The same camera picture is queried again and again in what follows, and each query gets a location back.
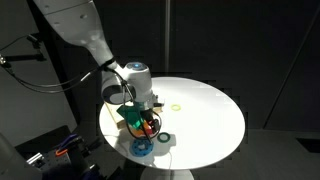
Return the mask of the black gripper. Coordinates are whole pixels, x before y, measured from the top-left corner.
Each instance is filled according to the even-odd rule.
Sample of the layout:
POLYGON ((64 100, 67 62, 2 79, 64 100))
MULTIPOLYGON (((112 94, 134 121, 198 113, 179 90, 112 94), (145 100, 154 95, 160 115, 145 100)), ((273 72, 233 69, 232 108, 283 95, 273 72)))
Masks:
POLYGON ((160 121, 158 118, 155 117, 155 113, 152 109, 141 111, 140 115, 144 120, 143 126, 145 129, 151 129, 152 131, 159 130, 160 121))

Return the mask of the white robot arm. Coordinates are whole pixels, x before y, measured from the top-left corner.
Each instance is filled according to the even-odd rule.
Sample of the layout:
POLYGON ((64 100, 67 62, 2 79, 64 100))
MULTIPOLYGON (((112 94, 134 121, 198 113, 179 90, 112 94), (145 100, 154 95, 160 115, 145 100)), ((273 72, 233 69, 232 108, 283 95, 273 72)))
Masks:
POLYGON ((113 105, 131 101, 141 120, 153 120, 157 96, 152 91, 147 65, 130 62, 121 67, 106 40, 93 0, 32 0, 49 25, 67 43, 86 48, 102 75, 102 99, 113 105))

